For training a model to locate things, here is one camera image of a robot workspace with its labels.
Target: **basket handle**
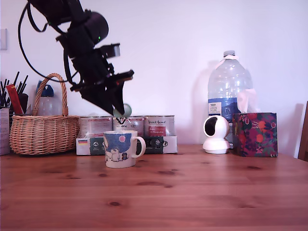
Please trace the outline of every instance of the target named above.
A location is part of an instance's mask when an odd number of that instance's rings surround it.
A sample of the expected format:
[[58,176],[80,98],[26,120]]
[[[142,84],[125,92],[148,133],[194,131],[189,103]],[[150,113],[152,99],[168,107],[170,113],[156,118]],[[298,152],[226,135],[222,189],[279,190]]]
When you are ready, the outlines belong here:
[[46,78],[41,82],[39,88],[38,88],[38,92],[37,95],[35,96],[35,102],[34,102],[34,108],[33,108],[33,115],[37,116],[38,112],[39,112],[39,99],[42,95],[42,92],[47,84],[47,82],[49,81],[49,79],[51,79],[52,77],[56,77],[61,84],[61,88],[62,88],[62,115],[63,116],[68,116],[68,107],[67,107],[67,92],[66,92],[66,86],[65,83],[63,82],[63,78],[61,77],[61,75],[57,74],[57,73],[52,73],[46,76]]

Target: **cartoon print on mug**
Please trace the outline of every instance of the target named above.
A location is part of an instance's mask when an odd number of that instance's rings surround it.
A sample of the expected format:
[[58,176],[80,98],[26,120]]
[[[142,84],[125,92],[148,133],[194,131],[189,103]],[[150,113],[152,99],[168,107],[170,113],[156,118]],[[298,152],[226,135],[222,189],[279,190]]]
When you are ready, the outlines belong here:
[[126,151],[130,148],[131,134],[105,134],[105,160],[119,162],[129,157]]

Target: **plastic water bottle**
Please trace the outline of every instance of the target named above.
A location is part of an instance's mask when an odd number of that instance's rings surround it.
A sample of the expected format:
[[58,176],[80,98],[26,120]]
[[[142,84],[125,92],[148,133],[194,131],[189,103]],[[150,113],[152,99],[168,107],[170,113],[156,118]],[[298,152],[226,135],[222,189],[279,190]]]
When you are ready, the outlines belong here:
[[62,114],[62,102],[54,97],[53,89],[50,85],[46,85],[43,89],[38,107],[39,116],[59,116]]
[[212,72],[208,81],[208,116],[221,115],[230,125],[230,133],[226,137],[232,144],[232,117],[240,113],[237,108],[237,93],[251,89],[250,74],[237,60],[235,51],[225,51],[223,60]]

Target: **mug handle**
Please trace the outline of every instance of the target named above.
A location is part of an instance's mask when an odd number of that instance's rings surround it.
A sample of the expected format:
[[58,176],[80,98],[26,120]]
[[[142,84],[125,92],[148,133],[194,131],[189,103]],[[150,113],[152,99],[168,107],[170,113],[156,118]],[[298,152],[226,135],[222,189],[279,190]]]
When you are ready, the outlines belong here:
[[140,152],[140,154],[139,154],[139,155],[136,155],[135,153],[133,153],[133,154],[131,155],[132,158],[138,158],[138,157],[142,156],[142,155],[145,153],[145,147],[146,147],[146,146],[145,146],[145,141],[144,141],[144,139],[143,139],[142,137],[140,137],[140,136],[134,137],[133,140],[139,140],[140,143],[141,143],[141,152]]

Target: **green ball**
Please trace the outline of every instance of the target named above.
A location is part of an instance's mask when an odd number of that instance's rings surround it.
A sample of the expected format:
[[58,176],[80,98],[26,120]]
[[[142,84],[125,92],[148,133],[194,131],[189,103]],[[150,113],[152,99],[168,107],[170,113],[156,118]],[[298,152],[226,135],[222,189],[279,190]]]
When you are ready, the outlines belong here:
[[115,117],[125,117],[125,118],[128,118],[131,116],[131,107],[129,104],[125,103],[124,104],[124,114],[122,115],[121,113],[119,113],[118,110],[114,109],[114,116]]

